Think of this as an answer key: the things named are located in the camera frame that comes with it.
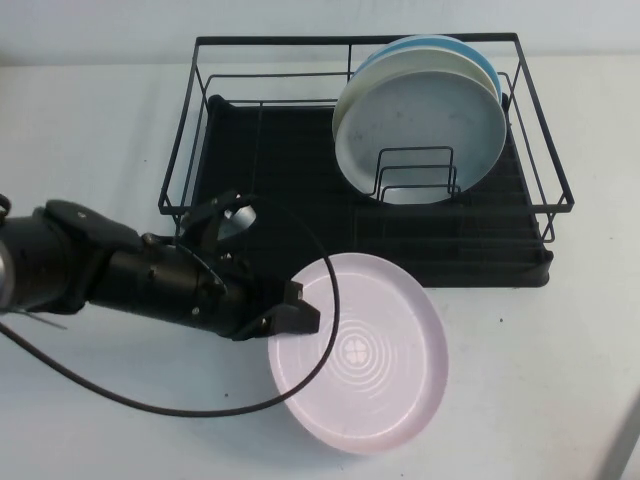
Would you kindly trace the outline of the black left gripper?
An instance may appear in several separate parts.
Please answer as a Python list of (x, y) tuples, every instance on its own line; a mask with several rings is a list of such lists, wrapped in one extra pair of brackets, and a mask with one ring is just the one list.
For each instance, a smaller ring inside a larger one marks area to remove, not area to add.
[(319, 331), (320, 312), (303, 286), (253, 273), (229, 255), (220, 260), (168, 236), (142, 236), (148, 269), (141, 276), (141, 313), (213, 332), (233, 341)]

